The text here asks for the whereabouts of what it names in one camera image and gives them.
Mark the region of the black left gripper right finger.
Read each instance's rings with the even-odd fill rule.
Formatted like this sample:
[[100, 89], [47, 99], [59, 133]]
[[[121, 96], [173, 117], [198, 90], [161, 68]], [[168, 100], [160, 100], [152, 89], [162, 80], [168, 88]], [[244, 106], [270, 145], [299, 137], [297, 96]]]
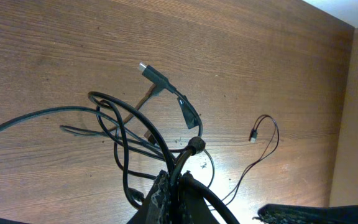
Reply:
[[204, 201], [204, 198], [189, 187], [178, 186], [178, 200], [182, 224], [218, 224], [219, 222]]

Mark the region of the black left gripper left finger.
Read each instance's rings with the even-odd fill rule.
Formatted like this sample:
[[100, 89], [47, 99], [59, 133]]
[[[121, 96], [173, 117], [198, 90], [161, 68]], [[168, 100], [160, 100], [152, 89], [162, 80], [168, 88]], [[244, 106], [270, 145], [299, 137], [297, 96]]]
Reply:
[[141, 207], [127, 224], [170, 223], [170, 178], [161, 170]]

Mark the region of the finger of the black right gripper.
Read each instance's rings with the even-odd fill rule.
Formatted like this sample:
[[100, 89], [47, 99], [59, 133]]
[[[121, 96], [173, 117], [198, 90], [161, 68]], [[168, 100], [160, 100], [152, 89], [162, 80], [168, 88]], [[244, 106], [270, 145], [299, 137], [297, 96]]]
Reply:
[[266, 204], [254, 219], [263, 223], [358, 223], [358, 205], [323, 208]]

